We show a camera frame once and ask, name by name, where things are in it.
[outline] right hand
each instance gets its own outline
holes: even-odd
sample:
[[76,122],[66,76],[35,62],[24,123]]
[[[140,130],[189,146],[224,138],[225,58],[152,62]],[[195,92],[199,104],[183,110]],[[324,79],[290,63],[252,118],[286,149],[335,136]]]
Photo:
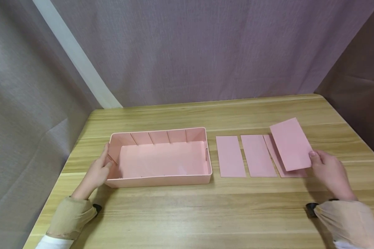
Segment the right hand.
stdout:
[[313,173],[335,198],[345,201],[357,201],[350,187],[344,165],[333,155],[322,150],[311,151],[309,157]]

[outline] wood grain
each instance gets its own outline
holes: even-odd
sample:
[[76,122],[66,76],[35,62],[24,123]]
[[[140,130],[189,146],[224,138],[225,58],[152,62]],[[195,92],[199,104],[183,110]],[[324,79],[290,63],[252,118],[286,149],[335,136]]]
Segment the wood grain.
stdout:
[[103,186],[91,199],[104,209],[72,248],[332,248],[329,233],[322,236],[303,210],[329,197],[311,172],[308,178],[250,178],[246,169],[248,178],[220,177],[216,136],[267,134],[270,125],[293,117],[313,148],[344,162],[354,191],[374,212],[374,153],[319,95],[95,110],[24,248],[35,248],[59,202],[112,133],[200,126],[207,130],[213,166],[209,184]]

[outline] left hand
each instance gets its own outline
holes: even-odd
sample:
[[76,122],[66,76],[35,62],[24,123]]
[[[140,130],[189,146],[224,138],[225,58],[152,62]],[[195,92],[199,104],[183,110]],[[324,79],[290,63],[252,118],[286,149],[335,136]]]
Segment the left hand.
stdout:
[[96,188],[105,183],[113,165],[112,162],[104,165],[105,158],[108,155],[108,147],[109,143],[105,144],[100,157],[92,162],[83,180],[71,195],[72,198],[87,200]]

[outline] plastic storage box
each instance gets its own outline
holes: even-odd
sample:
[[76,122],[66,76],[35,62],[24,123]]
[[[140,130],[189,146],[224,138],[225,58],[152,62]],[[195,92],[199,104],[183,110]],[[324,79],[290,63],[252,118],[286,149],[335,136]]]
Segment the plastic storage box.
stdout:
[[112,188],[207,184],[212,166],[205,128],[111,135],[107,162]]

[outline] forearm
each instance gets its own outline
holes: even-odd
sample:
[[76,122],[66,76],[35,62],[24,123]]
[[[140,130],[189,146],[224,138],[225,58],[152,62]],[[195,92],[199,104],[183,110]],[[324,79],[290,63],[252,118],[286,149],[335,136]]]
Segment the forearm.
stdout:
[[329,201],[315,213],[332,233],[337,248],[374,249],[374,217],[370,208],[358,201]]

